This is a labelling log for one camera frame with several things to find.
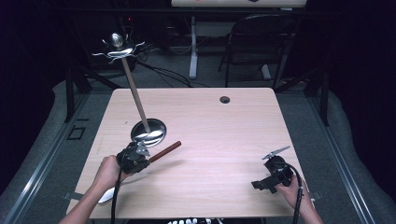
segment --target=table top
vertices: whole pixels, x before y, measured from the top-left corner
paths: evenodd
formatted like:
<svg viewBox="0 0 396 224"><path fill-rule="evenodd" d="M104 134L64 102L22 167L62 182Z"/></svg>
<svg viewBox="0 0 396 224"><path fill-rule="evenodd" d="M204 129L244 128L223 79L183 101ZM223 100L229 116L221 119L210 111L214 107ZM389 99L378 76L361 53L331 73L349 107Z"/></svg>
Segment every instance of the table top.
<svg viewBox="0 0 396 224"><path fill-rule="evenodd" d="M306 0L172 0L172 7L305 7Z"/></svg>
<svg viewBox="0 0 396 224"><path fill-rule="evenodd" d="M280 217L293 210L280 193L258 190L252 181L269 176L262 157L280 156L301 171L276 96L267 88L139 89L146 116L165 123L155 155L176 141L181 146L128 177L121 185L117 218ZM230 98L228 104L220 97ZM140 121L128 89L115 90L92 144L76 192L91 185L103 157L117 155ZM68 211L76 205L72 200ZM110 217L111 201L91 218Z"/></svg>

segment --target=gray carpet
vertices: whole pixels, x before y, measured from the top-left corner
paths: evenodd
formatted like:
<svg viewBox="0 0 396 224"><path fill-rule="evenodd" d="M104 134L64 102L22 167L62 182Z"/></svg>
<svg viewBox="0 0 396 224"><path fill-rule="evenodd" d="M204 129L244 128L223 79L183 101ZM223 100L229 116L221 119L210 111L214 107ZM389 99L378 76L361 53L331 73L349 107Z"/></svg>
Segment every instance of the gray carpet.
<svg viewBox="0 0 396 224"><path fill-rule="evenodd" d="M210 43L200 47L201 55L210 48ZM191 83L197 88L223 87L224 71L218 72L219 54L207 54L199 58L198 78ZM166 68L188 76L190 68L190 53L179 55L172 50L163 52L154 50L148 54L147 63L156 67ZM134 79L138 88L170 88L157 74L138 65L134 69ZM121 71L103 73L113 82L128 87L125 77L119 77ZM233 69L230 87L262 87L271 86L263 81L249 81L261 74L257 68ZM92 141L105 112L111 91L102 83L90 79L93 91L89 95L76 92L77 101L81 103L80 110L67 126L65 134L60 134L59 154L51 165L51 169L40 186L35 197L23 212L21 223L56 223L64 215L68 201L62 196L66 191L74 191L83 164L88 156ZM169 80L174 87L185 87L183 84ZM297 155L304 170L305 179L312 191L320 191L323 198L316 202L316 208L325 223L362 223L356 207L351 201L345 182L332 158L332 149L328 137L323 132L317 111L312 108L303 93L304 84L300 84L287 92L278 94L277 100L281 107L287 127ZM56 101L49 119L37 137L25 163L15 175L15 178L0 198L0 211L3 223L9 211L20 197L23 188L41 162L43 156L54 147L61 129L64 129L65 90L64 83L54 88ZM347 118L338 99L331 94L329 101L329 130L332 132L337 146L342 150L350 172L361 190L361 196L367 202L376 223L394 223L396 206L374 182L370 173L360 162L351 142L351 133ZM72 128L84 128L80 140L67 140ZM108 220L96 220L96 223L108 223ZM269 217L267 223L291 223L291 217Z"/></svg>

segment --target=wooden stick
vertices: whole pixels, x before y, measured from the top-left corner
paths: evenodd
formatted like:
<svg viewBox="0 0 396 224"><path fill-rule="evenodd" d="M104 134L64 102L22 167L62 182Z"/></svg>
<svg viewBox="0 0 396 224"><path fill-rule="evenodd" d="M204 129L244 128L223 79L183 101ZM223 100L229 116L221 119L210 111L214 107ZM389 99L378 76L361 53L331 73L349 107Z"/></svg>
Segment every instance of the wooden stick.
<svg viewBox="0 0 396 224"><path fill-rule="evenodd" d="M166 149L162 150L161 152L159 152L158 154L156 154L155 156L151 157L148 161L150 163L155 162L156 160L158 160L159 158L161 158L162 156L168 154L169 152L173 151L174 149L176 149L177 147L180 147L181 143L180 141L175 142L172 146L167 147Z"/></svg>

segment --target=chair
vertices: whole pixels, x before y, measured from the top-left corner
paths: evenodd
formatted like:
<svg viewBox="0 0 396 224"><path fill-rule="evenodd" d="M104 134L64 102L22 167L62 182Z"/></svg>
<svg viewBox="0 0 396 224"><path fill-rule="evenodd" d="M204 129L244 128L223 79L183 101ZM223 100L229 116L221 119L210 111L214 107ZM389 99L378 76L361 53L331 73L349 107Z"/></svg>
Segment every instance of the chair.
<svg viewBox="0 0 396 224"><path fill-rule="evenodd" d="M230 64L253 65L276 64L276 73L271 78L276 86L279 69L285 51L285 41L297 27L297 20L286 15L250 15L233 26L221 58L219 71L227 63L225 87L228 87Z"/></svg>

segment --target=black wire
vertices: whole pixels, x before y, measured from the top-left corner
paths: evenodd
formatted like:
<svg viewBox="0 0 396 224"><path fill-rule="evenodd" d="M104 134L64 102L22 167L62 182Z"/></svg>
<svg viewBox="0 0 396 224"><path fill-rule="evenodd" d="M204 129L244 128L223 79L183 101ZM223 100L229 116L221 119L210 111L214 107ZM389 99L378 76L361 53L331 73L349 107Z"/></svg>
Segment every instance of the black wire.
<svg viewBox="0 0 396 224"><path fill-rule="evenodd" d="M117 178L116 186L114 187L114 193L113 193L113 202L111 203L111 224L114 224L116 222L116 205L117 205L117 196L119 195L119 190L120 190L120 183L121 183L121 174L122 174L122 166L125 158L127 150L124 151L122 154L122 159L120 162L120 170L119 170L119 176Z"/></svg>
<svg viewBox="0 0 396 224"><path fill-rule="evenodd" d="M153 67L153 66L148 65L148 64L146 64L146 63L142 63L142 62L137 62L137 63L140 64L140 65L142 65L142 66L144 66L144 67L146 67L147 69L150 69L150 70L156 72L156 73L157 73L158 75L160 75L160 76L165 76L165 77L172 78L172 79L174 79L174 80L176 80L176 81L178 81L178 82L180 82L180 83L186 85L187 87L192 88L192 85L190 84L190 82L189 82L185 77L183 77L181 74L178 74L178 73L176 73L176 72L169 71L169 70L167 70L167 69Z"/></svg>
<svg viewBox="0 0 396 224"><path fill-rule="evenodd" d="M300 174L298 173L297 169L294 168L294 166L288 164L285 162L285 164L287 166L289 166L294 173L297 176L297 182L298 182L298 191L297 191L297 200L296 200L296 204L294 206L294 217L293 217L293 224L297 224L298 221L298 216L300 214L300 204L301 204L301 199L303 198L303 181L301 180Z"/></svg>

